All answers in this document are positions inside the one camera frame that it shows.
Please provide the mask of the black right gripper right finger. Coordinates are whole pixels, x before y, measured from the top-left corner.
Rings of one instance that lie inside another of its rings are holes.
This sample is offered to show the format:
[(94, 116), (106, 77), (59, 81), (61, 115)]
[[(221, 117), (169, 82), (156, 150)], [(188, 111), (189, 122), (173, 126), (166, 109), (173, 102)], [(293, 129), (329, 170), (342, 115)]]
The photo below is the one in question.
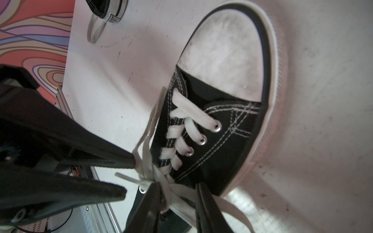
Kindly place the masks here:
[(204, 183), (196, 184), (196, 220), (198, 233), (233, 233), (224, 219), (209, 188)]

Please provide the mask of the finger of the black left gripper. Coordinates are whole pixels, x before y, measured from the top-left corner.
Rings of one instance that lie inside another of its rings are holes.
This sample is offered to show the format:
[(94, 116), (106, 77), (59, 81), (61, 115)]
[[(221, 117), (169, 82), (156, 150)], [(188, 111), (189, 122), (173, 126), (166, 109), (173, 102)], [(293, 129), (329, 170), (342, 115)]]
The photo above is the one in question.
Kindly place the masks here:
[(97, 203), (122, 201), (119, 185), (1, 165), (1, 225), (23, 226)]
[(34, 167), (59, 164), (133, 169), (134, 156), (92, 134), (35, 90), (1, 84), (1, 160)]

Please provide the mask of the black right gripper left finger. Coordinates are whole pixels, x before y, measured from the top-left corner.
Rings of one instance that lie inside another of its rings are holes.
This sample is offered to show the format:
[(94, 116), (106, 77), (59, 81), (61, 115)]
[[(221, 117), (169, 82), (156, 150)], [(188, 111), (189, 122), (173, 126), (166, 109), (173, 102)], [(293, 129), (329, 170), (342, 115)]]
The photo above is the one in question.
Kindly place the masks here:
[(146, 191), (124, 233), (158, 233), (161, 204), (159, 183), (153, 183)]

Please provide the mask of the black sneaker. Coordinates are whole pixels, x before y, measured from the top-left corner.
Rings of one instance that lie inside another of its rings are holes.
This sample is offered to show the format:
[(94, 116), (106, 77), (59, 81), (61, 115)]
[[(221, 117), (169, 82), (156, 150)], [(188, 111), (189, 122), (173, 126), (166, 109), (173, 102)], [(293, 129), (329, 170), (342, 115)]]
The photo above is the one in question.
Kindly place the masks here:
[(263, 156), (275, 133), (288, 77), (284, 33), (275, 14), (252, 1), (227, 1), (199, 23), (163, 88), (133, 155), (138, 185), (128, 221), (153, 183), (161, 186), (162, 233), (197, 226), (196, 185), (247, 228), (224, 197)]
[[(100, 38), (107, 23), (118, 23), (127, 8), (128, 0), (86, 0), (92, 15), (88, 23), (86, 38), (95, 44)], [(102, 24), (94, 31), (97, 19), (102, 19)]]

